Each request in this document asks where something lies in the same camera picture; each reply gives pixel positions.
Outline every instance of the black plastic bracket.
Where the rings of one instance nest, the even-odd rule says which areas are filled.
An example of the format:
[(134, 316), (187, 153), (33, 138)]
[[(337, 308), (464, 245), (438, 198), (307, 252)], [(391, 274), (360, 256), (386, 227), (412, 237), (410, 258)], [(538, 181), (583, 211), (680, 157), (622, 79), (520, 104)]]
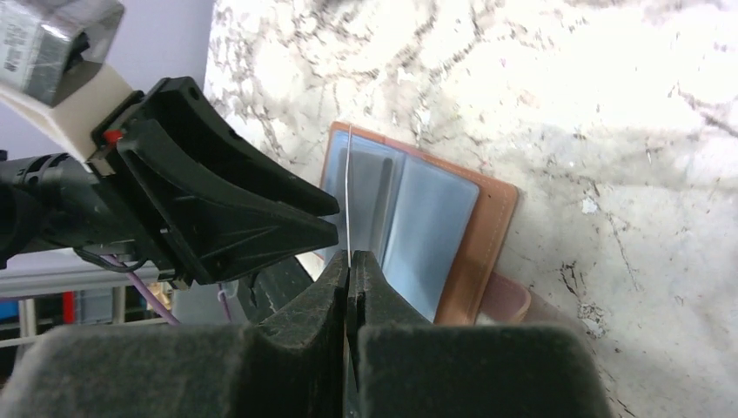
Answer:
[(191, 78), (134, 93), (92, 137), (100, 193), (136, 219), (142, 253), (186, 284), (242, 279), (338, 242), (319, 218), (339, 211), (336, 199), (236, 134)]
[(0, 270), (39, 234), (45, 214), (26, 192), (0, 185)]

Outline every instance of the stitching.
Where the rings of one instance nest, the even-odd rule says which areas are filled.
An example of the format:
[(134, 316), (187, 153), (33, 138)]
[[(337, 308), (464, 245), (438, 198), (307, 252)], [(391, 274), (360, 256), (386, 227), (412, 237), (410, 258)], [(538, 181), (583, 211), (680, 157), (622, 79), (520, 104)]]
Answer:
[[(457, 175), (459, 175), (461, 177), (464, 177), (464, 173), (461, 170), (457, 169), (456, 167), (454, 167), (452, 165), (449, 165), (448, 163), (445, 163), (443, 161), (434, 161), (434, 163), (435, 163), (435, 165), (438, 165), (438, 166), (446, 169), (449, 172), (453, 172), (454, 174), (457, 174)], [(479, 181), (480, 183), (482, 183), (483, 185), (491, 186), (494, 189), (496, 189), (497, 191), (499, 191), (499, 190), (502, 191), (502, 208), (500, 210), (500, 214), (497, 217), (497, 220), (495, 221), (494, 230), (493, 230), (492, 235), (491, 235), (492, 238), (489, 240), (489, 245), (487, 246), (486, 252), (485, 252), (485, 260), (489, 260), (489, 253), (492, 252), (492, 246), (493, 246), (493, 243), (494, 243), (494, 238), (497, 236), (497, 231), (500, 229), (500, 224), (502, 223), (502, 215), (505, 213), (505, 209), (507, 208), (507, 201), (508, 201), (507, 200), (507, 191), (505, 190), (505, 187), (500, 187), (499, 184), (495, 184), (495, 183), (489, 181), (483, 175), (478, 174), (476, 172), (474, 174), (476, 176), (479, 176), (476, 180)], [(477, 268), (477, 273), (476, 273), (476, 276), (477, 277), (476, 277), (476, 281), (475, 281), (476, 284), (479, 284), (483, 280), (482, 275), (483, 275), (484, 272), (483, 272), (482, 268), (483, 268), (483, 266), (479, 266)], [(468, 319), (471, 318), (471, 315), (472, 315), (472, 312), (471, 311), (472, 311), (472, 309), (473, 309), (473, 302), (470, 300), (469, 303), (468, 303), (468, 305), (466, 306), (466, 317)]]

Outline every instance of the cable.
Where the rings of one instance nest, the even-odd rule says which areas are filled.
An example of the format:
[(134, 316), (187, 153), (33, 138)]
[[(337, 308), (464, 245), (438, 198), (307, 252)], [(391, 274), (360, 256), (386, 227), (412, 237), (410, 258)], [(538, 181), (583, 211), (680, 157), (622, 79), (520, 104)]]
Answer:
[(351, 136), (353, 125), (348, 125), (348, 140), (346, 141), (346, 175), (344, 178), (344, 197), (346, 198), (346, 251), (348, 252), (348, 268), (351, 268), (351, 218), (349, 217), (348, 173), (351, 163)]
[[(125, 264), (118, 261), (114, 255), (101, 255), (100, 258), (116, 267), (125, 266)], [(131, 284), (136, 288), (136, 290), (141, 293), (141, 296), (143, 296), (144, 299), (149, 302), (149, 305), (151, 305), (151, 307), (154, 309), (154, 312), (156, 312), (159, 316), (169, 322), (170, 325), (179, 325), (179, 320), (175, 318), (174, 315), (171, 314), (171, 312), (169, 312), (169, 309), (162, 305), (159, 299), (157, 299), (157, 297), (154, 296), (154, 293), (152, 293), (151, 290), (146, 287), (144, 282), (141, 280), (141, 278), (138, 277), (137, 274), (135, 274), (134, 272), (128, 272), (125, 273), (125, 275), (131, 281)]]
[(115, 272), (115, 273), (133, 273), (144, 264), (146, 264), (146, 261), (148, 259), (141, 259), (137, 261), (135, 264), (127, 266), (123, 263), (111, 264), (104, 256), (97, 255), (95, 253), (91, 253), (87, 250), (84, 250), (82, 248), (74, 248), (74, 254), (79, 256), (80, 259), (87, 261), (88, 263), (94, 264), (95, 266), (102, 267), (105, 270)]
[(228, 299), (225, 297), (225, 289), (223, 289), (223, 283), (218, 283), (218, 300), (220, 300), (220, 304), (223, 305), (223, 313), (225, 314), (225, 318), (228, 320), (228, 322), (233, 322), (231, 309), (228, 307)]

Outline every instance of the white marble surface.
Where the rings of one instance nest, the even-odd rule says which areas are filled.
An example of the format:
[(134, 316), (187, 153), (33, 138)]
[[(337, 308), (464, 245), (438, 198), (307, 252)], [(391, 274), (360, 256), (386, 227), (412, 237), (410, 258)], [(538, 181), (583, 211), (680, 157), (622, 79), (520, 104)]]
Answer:
[(206, 95), (317, 182), (328, 125), (520, 188), (498, 271), (615, 416), (738, 415), (738, 2), (220, 0)]

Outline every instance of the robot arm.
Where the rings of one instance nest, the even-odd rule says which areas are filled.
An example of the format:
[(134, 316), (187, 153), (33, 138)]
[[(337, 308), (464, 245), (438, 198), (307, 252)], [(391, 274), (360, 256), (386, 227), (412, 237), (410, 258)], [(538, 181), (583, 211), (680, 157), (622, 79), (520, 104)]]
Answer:
[[(104, 63), (117, 1), (47, 3), (58, 2), (3, 3), (0, 33), (33, 35), (17, 41), (30, 49), (16, 69), (0, 71), (0, 98), (67, 153), (0, 161), (0, 268), (18, 253), (74, 248), (106, 268), (100, 255), (150, 260), (160, 280), (187, 287), (337, 242), (319, 218), (336, 200), (244, 141), (192, 79), (144, 94)], [(38, 73), (48, 63), (61, 64)]]

